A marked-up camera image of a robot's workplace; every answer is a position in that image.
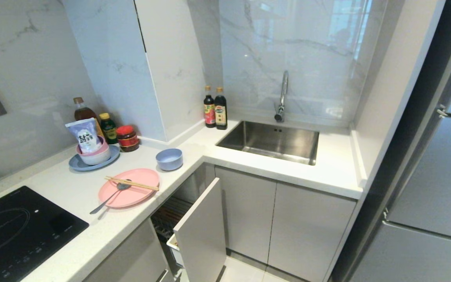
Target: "dish rack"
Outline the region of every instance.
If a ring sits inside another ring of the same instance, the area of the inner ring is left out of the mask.
[[[179,198],[169,198],[152,216],[152,224],[156,233],[166,240],[173,235],[173,228],[192,207],[189,203]]]

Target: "white quartz countertop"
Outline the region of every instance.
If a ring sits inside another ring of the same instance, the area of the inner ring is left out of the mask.
[[[26,185],[90,225],[26,276],[23,282],[83,280],[203,162],[339,196],[360,198],[363,190],[358,187],[351,136],[347,130],[320,130],[316,165],[308,166],[215,146],[236,125],[237,121],[230,120],[227,130],[203,126],[177,146],[183,152],[184,165],[173,172],[161,171],[155,160],[161,149],[143,142],[138,150],[122,153],[116,162],[99,170],[71,170],[68,161],[75,154],[75,148],[70,148],[51,157],[58,163],[39,173],[30,177],[22,176],[23,172],[21,176],[17,173],[0,181],[0,197]],[[33,167],[39,170],[48,163],[50,160],[46,159]],[[135,207],[104,208],[90,215],[90,211],[99,205],[97,193],[105,183],[104,177],[134,168],[157,171],[160,191]]]

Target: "vinegar bottle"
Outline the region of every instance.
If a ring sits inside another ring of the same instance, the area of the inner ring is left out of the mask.
[[[227,129],[227,103],[223,96],[224,89],[217,87],[217,97],[215,97],[215,122],[218,130]]]

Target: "sink basin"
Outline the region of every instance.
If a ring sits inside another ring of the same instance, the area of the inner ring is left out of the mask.
[[[319,132],[242,121],[217,146],[314,166]]]

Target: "chopsticks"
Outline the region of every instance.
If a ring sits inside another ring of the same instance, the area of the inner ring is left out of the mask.
[[[112,177],[112,176],[106,176],[104,179],[111,180],[111,181],[118,182],[118,183],[122,183],[122,184],[128,184],[128,185],[131,185],[131,186],[136,186],[136,187],[140,187],[140,188],[145,188],[145,189],[151,189],[151,190],[154,190],[154,191],[159,191],[158,187],[148,186],[148,185],[145,185],[145,184],[142,184],[142,183],[133,182],[133,181],[126,180],[126,179],[115,178],[115,177]]]

